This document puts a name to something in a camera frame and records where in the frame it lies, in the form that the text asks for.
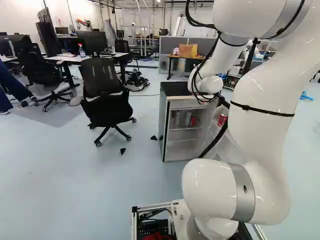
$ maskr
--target small black object on floor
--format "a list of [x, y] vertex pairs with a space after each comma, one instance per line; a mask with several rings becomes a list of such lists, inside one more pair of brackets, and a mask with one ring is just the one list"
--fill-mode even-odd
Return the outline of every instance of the small black object on floor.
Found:
[[120, 149], [121, 156], [125, 153], [126, 150], [127, 150], [126, 148], [121, 148]]
[[150, 139], [154, 140], [154, 141], [158, 141], [158, 139], [157, 139], [157, 137], [155, 135], [153, 135]]

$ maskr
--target red component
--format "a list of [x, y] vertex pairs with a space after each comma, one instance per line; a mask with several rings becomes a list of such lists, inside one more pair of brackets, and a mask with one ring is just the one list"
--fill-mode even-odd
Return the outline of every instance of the red component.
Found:
[[219, 119], [218, 119], [218, 126], [222, 127], [225, 122], [227, 121], [228, 117], [225, 116], [224, 114], [220, 114]]
[[197, 118], [196, 117], [191, 117], [191, 126], [194, 127], [197, 123]]
[[162, 236], [160, 232], [157, 231], [153, 234], [145, 236], [142, 240], [164, 240], [164, 239], [172, 240], [170, 236]]

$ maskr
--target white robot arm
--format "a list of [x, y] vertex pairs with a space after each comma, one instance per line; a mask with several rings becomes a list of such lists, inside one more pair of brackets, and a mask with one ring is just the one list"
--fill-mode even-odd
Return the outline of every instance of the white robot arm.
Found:
[[199, 158], [183, 170], [189, 222], [206, 238], [227, 239], [237, 221], [274, 225], [287, 217], [291, 197], [282, 148], [304, 85], [320, 69], [319, 19], [320, 0], [214, 1], [213, 23], [222, 34], [195, 78], [200, 92], [222, 89], [215, 74], [227, 72], [248, 39], [282, 39], [283, 47], [234, 89], [228, 128], [246, 164]]

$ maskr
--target black office chair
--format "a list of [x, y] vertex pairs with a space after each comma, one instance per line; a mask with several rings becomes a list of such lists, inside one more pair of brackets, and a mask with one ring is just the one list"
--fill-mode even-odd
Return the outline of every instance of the black office chair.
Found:
[[[129, 64], [131, 63], [133, 60], [135, 60], [136, 62], [136, 66], [138, 68], [138, 71], [140, 72], [140, 69], [139, 69], [139, 64], [138, 64], [138, 59], [137, 58], [134, 58], [132, 56], [132, 53], [130, 51], [130, 47], [129, 47], [129, 43], [127, 40], [122, 40], [122, 39], [116, 39], [114, 41], [114, 47], [115, 47], [115, 51], [117, 53], [129, 53], [126, 57], [126, 64]], [[127, 75], [131, 75], [131, 72], [130, 71], [125, 71], [125, 74]]]
[[117, 77], [112, 59], [94, 57], [83, 60], [79, 67], [83, 79], [83, 100], [81, 106], [90, 119], [90, 129], [104, 127], [100, 136], [94, 141], [102, 146], [101, 139], [110, 128], [115, 128], [127, 141], [132, 137], [124, 133], [117, 124], [137, 120], [132, 117], [129, 90]]
[[47, 95], [42, 99], [37, 99], [35, 105], [39, 105], [39, 102], [48, 100], [44, 105], [43, 111], [48, 112], [48, 106], [50, 106], [54, 101], [62, 100], [68, 103], [70, 99], [64, 98], [63, 96], [73, 97], [74, 93], [69, 92], [54, 92], [59, 85], [64, 82], [62, 73], [55, 68], [54, 65], [48, 63], [41, 54], [38, 55], [35, 52], [22, 51], [18, 55], [18, 61], [23, 66], [22, 73], [28, 78], [31, 85], [35, 86], [35, 89], [41, 87], [42, 89], [37, 89], [41, 95]]

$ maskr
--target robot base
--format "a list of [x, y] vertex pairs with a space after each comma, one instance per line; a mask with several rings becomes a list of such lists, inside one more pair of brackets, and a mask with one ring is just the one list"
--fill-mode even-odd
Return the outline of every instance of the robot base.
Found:
[[185, 200], [176, 200], [174, 203], [178, 203], [172, 206], [172, 218], [174, 222], [176, 237], [178, 240], [225, 240], [225, 237], [221, 236], [232, 236], [237, 229], [235, 228], [225, 228], [226, 222], [229, 222], [227, 219], [214, 219], [214, 235], [210, 239], [202, 234], [196, 219], [191, 215], [190, 210], [188, 209]]
[[[148, 218], [163, 219], [163, 213], [169, 212], [167, 218], [168, 233], [173, 240], [208, 240], [201, 233], [198, 232], [198, 227], [195, 225], [194, 218], [183, 199], [171, 202], [138, 205], [132, 207], [132, 221], [131, 221], [131, 240], [142, 239], [139, 236], [140, 224], [147, 221]], [[259, 240], [267, 240], [264, 233], [258, 225], [252, 224], [252, 228]], [[244, 224], [239, 224], [238, 231], [229, 240], [252, 240], [253, 231], [248, 231]]]

